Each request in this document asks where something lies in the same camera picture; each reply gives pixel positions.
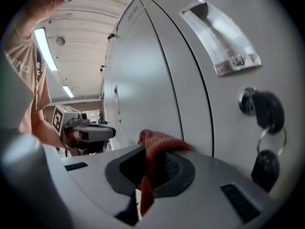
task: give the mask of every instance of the red towel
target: red towel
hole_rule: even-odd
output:
[[[157,172],[157,164],[155,162],[156,154],[172,148],[189,150],[189,147],[183,140],[151,130],[141,131],[138,144],[145,145],[146,149],[145,175],[137,187],[142,192],[140,212],[141,215],[144,215],[153,204],[154,181]]]

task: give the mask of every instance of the lock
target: lock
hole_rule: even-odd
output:
[[[257,124],[268,133],[277,134],[284,127],[284,109],[272,92],[257,91],[248,87],[239,98],[239,107],[246,115],[255,115]]]

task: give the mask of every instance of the key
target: key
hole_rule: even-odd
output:
[[[277,154],[271,150],[261,151],[255,161],[251,173],[252,180],[262,187],[266,192],[270,192],[280,174],[280,164]]]

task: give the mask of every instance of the person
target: person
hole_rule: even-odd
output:
[[[44,144],[64,147],[60,137],[43,118],[42,110],[51,103],[47,79],[46,63],[37,60],[37,47],[33,43],[34,27],[58,11],[71,0],[29,0],[8,32],[2,45],[7,59],[34,93],[33,101],[27,109],[19,130],[30,133]]]

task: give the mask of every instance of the ceiling light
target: ceiling light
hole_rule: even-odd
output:
[[[68,86],[62,86],[69,97],[74,97]]]
[[[39,45],[39,48],[41,50],[41,53],[43,55],[43,58],[45,59],[48,67],[50,68],[51,71],[56,71],[57,67],[56,64],[53,60],[49,44],[47,41],[47,34],[44,28],[35,30],[35,36]]]

